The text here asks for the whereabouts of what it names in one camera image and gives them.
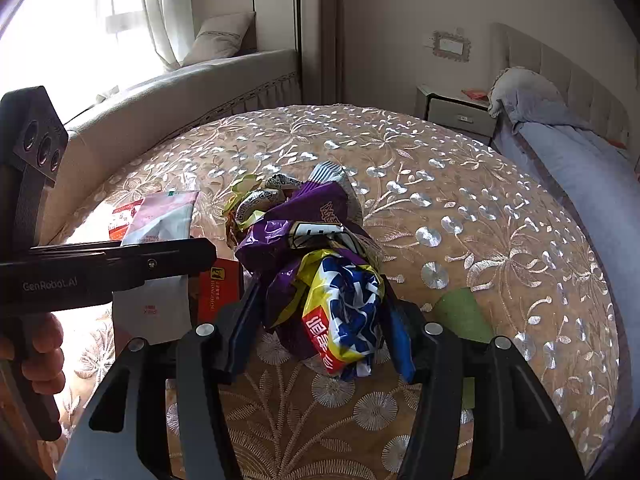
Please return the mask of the left hand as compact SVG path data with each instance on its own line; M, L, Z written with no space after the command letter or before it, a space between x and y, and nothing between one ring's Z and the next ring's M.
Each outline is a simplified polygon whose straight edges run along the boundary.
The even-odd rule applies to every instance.
M35 354L24 359L22 374L35 393L53 396L65 387L63 329L53 313L46 313L32 332Z

